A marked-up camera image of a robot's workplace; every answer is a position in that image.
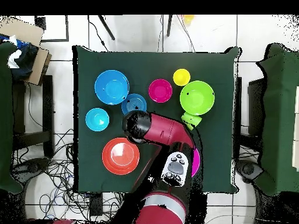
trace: bowl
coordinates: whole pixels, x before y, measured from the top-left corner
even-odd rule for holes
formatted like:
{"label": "bowl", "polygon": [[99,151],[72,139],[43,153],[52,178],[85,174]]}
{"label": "bowl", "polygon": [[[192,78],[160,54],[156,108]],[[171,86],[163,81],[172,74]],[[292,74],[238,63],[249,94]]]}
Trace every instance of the bowl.
{"label": "bowl", "polygon": [[200,80],[188,83],[180,92],[180,104],[191,115],[202,115],[210,111],[215,101],[211,86]]}
{"label": "bowl", "polygon": [[190,73],[187,69],[178,69],[173,74],[173,81],[178,86],[184,86],[190,81]]}
{"label": "bowl", "polygon": [[164,79],[154,80],[148,87],[148,94],[157,103],[167,102],[172,95],[171,84]]}
{"label": "bowl", "polygon": [[131,173],[138,165],[140,153],[138,147],[127,138],[110,140],[102,152],[105,168],[111,173],[125,175]]}
{"label": "bowl", "polygon": [[140,94],[128,94],[127,98],[121,104],[121,110],[124,115],[133,110],[146,111],[147,102]]}
{"label": "bowl", "polygon": [[104,71],[95,82],[97,97],[108,105],[121,103],[127,97],[128,91],[128,79],[119,71]]}
{"label": "bowl", "polygon": [[104,109],[93,108],[86,114],[85,122],[92,131],[103,131],[109,124],[109,115]]}

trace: white tile floor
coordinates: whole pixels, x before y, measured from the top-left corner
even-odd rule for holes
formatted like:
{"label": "white tile floor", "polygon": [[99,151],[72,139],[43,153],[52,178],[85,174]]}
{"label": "white tile floor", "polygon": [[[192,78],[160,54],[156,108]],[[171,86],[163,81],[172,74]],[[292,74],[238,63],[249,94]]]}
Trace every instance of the white tile floor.
{"label": "white tile floor", "polygon": [[[151,51],[157,52],[159,34],[161,32],[160,15],[119,15],[105,16],[106,22],[116,40],[112,41],[97,16],[90,16],[98,34],[105,42],[109,51]],[[62,16],[57,17],[57,26],[63,27]],[[190,41],[183,31],[178,18],[173,16],[171,35],[166,36],[168,15],[164,15],[164,52],[190,51]],[[242,48],[239,59],[238,76],[242,77],[242,125],[248,125],[248,95],[249,81],[261,78],[262,72],[255,64],[263,59],[266,46],[270,43],[283,43],[286,47],[299,49],[298,21],[289,16],[272,15],[196,15],[187,30],[196,51],[224,52],[228,47]],[[47,74],[53,76],[54,82],[54,110],[55,132],[65,133],[73,128],[73,73],[72,73],[72,45],[81,45],[94,51],[105,51],[96,34],[95,28],[88,24],[87,16],[68,16],[68,42],[46,42],[41,47],[48,49],[53,55]],[[45,33],[50,39],[51,33]],[[159,52],[162,52],[162,37],[159,40]],[[36,121],[41,123],[42,88],[31,85],[32,98],[30,111]],[[40,130],[37,124],[26,114],[26,131]],[[66,135],[65,142],[72,142],[73,132]],[[26,158],[42,157],[41,147],[34,146]],[[61,152],[56,159],[65,159]],[[208,194],[206,222],[208,224],[252,224],[255,215],[255,195],[253,187],[242,182],[239,175],[235,175],[235,184],[239,191],[234,195]],[[54,186],[52,181],[42,174],[34,178],[28,187],[26,195],[26,210],[28,218],[43,218],[39,204],[40,196],[50,193]],[[64,213],[66,206],[55,206],[56,215]],[[80,214],[68,211],[67,218],[82,219]]]}

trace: yellow bowl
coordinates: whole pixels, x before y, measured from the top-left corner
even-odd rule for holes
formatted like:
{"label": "yellow bowl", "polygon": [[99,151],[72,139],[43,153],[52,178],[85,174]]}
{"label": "yellow bowl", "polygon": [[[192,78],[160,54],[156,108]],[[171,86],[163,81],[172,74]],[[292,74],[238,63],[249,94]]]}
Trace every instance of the yellow bowl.
{"label": "yellow bowl", "polygon": [[184,86],[190,81],[190,73],[187,69],[178,69],[173,74],[173,81],[178,86]]}

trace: blue bowl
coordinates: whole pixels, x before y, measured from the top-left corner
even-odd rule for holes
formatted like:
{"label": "blue bowl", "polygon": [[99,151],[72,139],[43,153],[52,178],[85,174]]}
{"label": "blue bowl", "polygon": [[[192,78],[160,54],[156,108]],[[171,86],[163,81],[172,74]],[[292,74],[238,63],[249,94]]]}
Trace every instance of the blue bowl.
{"label": "blue bowl", "polygon": [[121,110],[123,111],[124,115],[133,110],[146,111],[147,102],[140,94],[132,93],[129,94],[127,98],[122,102]]}
{"label": "blue bowl", "polygon": [[119,71],[104,71],[95,82],[97,97],[108,105],[121,103],[127,97],[128,90],[128,79]]}
{"label": "blue bowl", "polygon": [[103,131],[109,124],[109,115],[104,109],[93,108],[87,113],[85,122],[92,131]]}

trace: pink bowl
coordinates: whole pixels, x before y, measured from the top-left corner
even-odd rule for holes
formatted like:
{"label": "pink bowl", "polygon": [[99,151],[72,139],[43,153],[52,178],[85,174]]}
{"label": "pink bowl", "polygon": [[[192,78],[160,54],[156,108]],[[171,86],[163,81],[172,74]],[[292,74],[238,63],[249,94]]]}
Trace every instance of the pink bowl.
{"label": "pink bowl", "polygon": [[191,177],[193,177],[196,174],[196,172],[198,171],[199,163],[200,163],[199,151],[197,149],[195,149],[194,150],[194,155],[193,155]]}
{"label": "pink bowl", "polygon": [[164,79],[154,80],[148,87],[150,98],[158,103],[167,102],[172,95],[171,84]]}

